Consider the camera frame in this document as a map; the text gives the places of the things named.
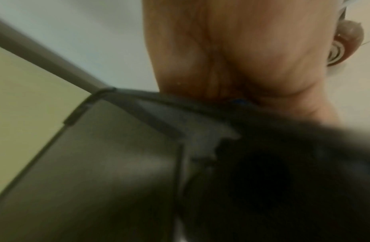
dark electronic device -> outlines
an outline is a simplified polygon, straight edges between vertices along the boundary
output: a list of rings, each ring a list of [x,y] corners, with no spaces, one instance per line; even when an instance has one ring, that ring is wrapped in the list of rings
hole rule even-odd
[[[106,90],[0,195],[0,242],[370,241],[370,139]]]

hand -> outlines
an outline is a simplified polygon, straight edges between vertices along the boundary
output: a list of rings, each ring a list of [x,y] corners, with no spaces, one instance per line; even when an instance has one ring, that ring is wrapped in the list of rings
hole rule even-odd
[[[335,124],[324,92],[338,0],[143,0],[146,45],[161,92],[246,98]]]

beige surface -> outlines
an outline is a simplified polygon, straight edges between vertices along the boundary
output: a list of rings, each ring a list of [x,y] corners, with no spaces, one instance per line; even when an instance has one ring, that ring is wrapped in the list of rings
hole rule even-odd
[[[351,5],[347,18],[362,23],[366,39],[350,59],[329,69],[327,92],[345,126],[370,131],[370,0]]]
[[[88,93],[0,48],[0,191]]]

black circular hole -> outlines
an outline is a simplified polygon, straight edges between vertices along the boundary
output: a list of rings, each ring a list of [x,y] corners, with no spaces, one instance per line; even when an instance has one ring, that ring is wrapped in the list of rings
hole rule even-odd
[[[291,186],[291,175],[278,155],[257,151],[246,155],[233,169],[228,192],[240,207],[264,212],[280,204]]]

yellow wall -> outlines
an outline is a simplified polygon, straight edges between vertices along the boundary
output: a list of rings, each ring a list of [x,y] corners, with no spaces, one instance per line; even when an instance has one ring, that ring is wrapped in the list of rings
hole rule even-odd
[[[0,48],[0,191],[88,95]]]

